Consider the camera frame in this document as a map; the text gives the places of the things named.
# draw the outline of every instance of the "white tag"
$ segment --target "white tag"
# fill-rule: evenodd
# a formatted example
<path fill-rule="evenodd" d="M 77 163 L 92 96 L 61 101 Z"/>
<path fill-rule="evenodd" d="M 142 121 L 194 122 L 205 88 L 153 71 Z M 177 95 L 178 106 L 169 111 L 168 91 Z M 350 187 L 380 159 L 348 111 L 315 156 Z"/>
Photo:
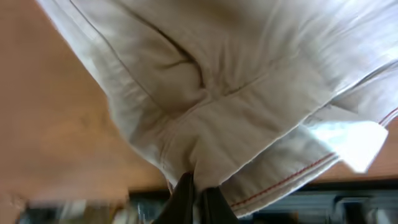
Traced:
<path fill-rule="evenodd" d="M 381 125 L 357 114 L 328 105 L 303 125 L 355 172 L 366 172 L 387 138 Z"/>

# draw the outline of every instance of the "red selvedge line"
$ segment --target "red selvedge line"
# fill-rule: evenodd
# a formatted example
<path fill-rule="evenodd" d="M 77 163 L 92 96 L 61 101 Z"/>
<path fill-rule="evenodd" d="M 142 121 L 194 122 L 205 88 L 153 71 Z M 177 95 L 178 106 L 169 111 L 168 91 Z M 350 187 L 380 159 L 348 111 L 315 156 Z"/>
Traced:
<path fill-rule="evenodd" d="M 269 188 L 267 188 L 267 189 L 265 189 L 265 190 L 263 190 L 263 191 L 261 191 L 261 192 L 255 194 L 255 195 L 253 195 L 253 196 L 251 196 L 251 197 L 249 197 L 249 198 L 247 198 L 247 199 L 245 199 L 245 200 L 243 200 L 243 201 L 240 201 L 240 202 L 238 202 L 238 203 L 232 204 L 231 207 L 235 207 L 235 206 L 244 204 L 244 203 L 246 203 L 246 202 L 248 202 L 248 201 L 250 201 L 250 200 L 252 200 L 252 199 L 254 199 L 254 198 L 256 198 L 256 197 L 258 197 L 258 196 L 260 196 L 260 195 L 262 195 L 262 194 L 267 193 L 268 191 L 270 191 L 270 190 L 272 190 L 272 189 L 274 189 L 274 188 L 276 188 L 276 187 L 278 187 L 278 186 L 280 186 L 280 185 L 286 183 L 286 182 L 289 181 L 290 179 L 292 179 L 292 178 L 294 178 L 294 177 L 296 177 L 296 176 L 302 174 L 302 173 L 305 172 L 306 170 L 308 170 L 308 169 L 310 169 L 310 168 L 312 168 L 312 167 L 318 165 L 319 163 L 321 163 L 321 162 L 327 160 L 329 157 L 334 156 L 334 155 L 335 155 L 334 152 L 328 154 L 327 156 L 325 156 L 325 157 L 323 157 L 322 159 L 320 159 L 320 160 L 314 162 L 313 164 L 307 166 L 306 168 L 304 168 L 304 169 L 302 169 L 302 170 L 300 170 L 300 171 L 298 171 L 298 172 L 296 172 L 296 173 L 290 175 L 289 177 L 287 177 L 286 179 L 280 181 L 279 183 L 277 183 L 277 184 L 275 184 L 275 185 L 273 185 L 273 186 L 271 186 L 271 187 L 269 187 Z"/>
<path fill-rule="evenodd" d="M 398 110 L 398 108 L 396 108 L 395 110 L 391 111 L 389 114 L 387 114 L 387 116 L 385 116 L 380 122 L 379 124 L 383 123 L 390 115 L 392 115 L 393 113 L 395 113 Z"/>

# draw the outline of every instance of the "brown surface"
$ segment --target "brown surface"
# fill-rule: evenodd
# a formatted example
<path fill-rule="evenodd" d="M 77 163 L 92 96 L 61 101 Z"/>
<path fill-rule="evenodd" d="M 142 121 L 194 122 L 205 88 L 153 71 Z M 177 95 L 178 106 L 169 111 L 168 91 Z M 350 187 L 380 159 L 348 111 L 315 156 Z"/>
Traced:
<path fill-rule="evenodd" d="M 389 136 L 367 174 L 355 174 L 342 162 L 321 175 L 316 182 L 398 178 L 398 119 L 388 127 Z"/>
<path fill-rule="evenodd" d="M 0 27 L 0 198 L 107 200 L 165 187 L 34 1 L 0 1 Z"/>

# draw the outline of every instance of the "red stitching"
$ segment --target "red stitching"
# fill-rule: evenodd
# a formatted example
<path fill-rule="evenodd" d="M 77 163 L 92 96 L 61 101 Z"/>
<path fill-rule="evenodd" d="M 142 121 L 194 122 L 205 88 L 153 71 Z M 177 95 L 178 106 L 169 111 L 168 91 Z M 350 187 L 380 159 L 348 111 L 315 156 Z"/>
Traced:
<path fill-rule="evenodd" d="M 322 159 L 320 159 L 320 160 L 314 162 L 313 164 L 307 166 L 306 168 L 304 168 L 304 169 L 302 169 L 302 170 L 300 170 L 300 171 L 298 171 L 298 172 L 296 172 L 296 173 L 290 175 L 290 176 L 287 177 L 286 179 L 284 179 L 284 180 L 280 181 L 279 183 L 277 183 L 277 184 L 275 184 L 275 185 L 273 185 L 273 186 L 271 186 L 271 187 L 269 187 L 269 188 L 263 190 L 262 192 L 259 192 L 259 193 L 255 194 L 255 195 L 253 195 L 253 196 L 251 196 L 251 197 L 249 197 L 249 198 L 247 198 L 247 199 L 241 201 L 241 202 L 232 204 L 231 207 L 235 207 L 235 206 L 241 205 L 241 204 L 243 204 L 243 203 L 246 203 L 246 202 L 248 202 L 248 201 L 250 201 L 250 200 L 252 200 L 252 199 L 254 199 L 254 198 L 256 198 L 256 197 L 258 197 L 258 196 L 260 196 L 260 195 L 262 195 L 262 194 L 264 194 L 264 193 L 266 193 L 266 192 L 268 192 L 268 191 L 270 191 L 270 190 L 272 190 L 272 189 L 274 189 L 274 188 L 276 188 L 276 187 L 278 187 L 278 186 L 284 184 L 284 183 L 286 183 L 287 181 L 289 181 L 289 180 L 292 179 L 293 177 L 296 177 L 296 176 L 302 174 L 304 171 L 306 171 L 306 170 L 308 170 L 308 169 L 310 169 L 310 168 L 312 168 L 312 167 L 318 165 L 319 163 L 323 162 L 324 160 L 328 159 L 329 157 L 331 157 L 331 156 L 333 156 L 333 155 L 335 155 L 335 153 L 330 153 L 330 154 L 328 154 L 327 156 L 323 157 Z"/>
<path fill-rule="evenodd" d="M 390 115 L 392 115 L 393 113 L 395 113 L 398 110 L 398 108 L 396 108 L 395 110 L 391 111 L 389 114 L 387 114 L 387 116 L 385 116 L 380 122 L 379 124 L 383 123 Z"/>

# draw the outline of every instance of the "garment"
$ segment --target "garment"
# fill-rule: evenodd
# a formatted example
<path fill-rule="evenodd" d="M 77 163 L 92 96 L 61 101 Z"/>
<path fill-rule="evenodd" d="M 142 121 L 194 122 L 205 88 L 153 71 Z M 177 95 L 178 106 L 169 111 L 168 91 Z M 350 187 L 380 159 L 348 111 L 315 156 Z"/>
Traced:
<path fill-rule="evenodd" d="M 188 171 L 221 185 L 238 216 L 338 161 L 302 124 L 316 111 L 379 122 L 398 107 L 376 78 L 397 80 L 393 0 L 38 2 L 132 148 L 173 185 Z"/>

